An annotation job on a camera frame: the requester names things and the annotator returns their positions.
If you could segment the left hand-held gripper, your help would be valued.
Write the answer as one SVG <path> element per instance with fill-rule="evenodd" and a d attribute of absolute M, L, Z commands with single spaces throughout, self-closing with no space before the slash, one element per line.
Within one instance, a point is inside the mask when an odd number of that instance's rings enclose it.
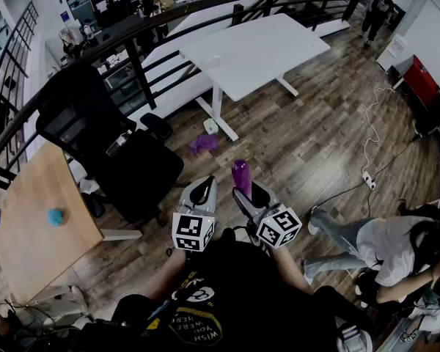
<path fill-rule="evenodd" d="M 215 232 L 215 214 L 188 207 L 213 207 L 216 194 L 217 180 L 214 176 L 201 177 L 183 189 L 179 205 L 185 206 L 172 216 L 172 240 L 176 249 L 190 252 L 205 250 Z"/>

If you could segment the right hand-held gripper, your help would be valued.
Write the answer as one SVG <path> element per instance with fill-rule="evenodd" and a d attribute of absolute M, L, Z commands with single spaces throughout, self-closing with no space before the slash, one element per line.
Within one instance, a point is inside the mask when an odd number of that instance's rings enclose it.
<path fill-rule="evenodd" d="M 255 180 L 252 200 L 237 187 L 232 189 L 232 196 L 242 214 L 252 220 L 256 237 L 271 248 L 278 249 L 291 242 L 303 225 L 292 208 L 279 204 L 275 193 Z M 259 213 L 258 208 L 267 209 Z"/>

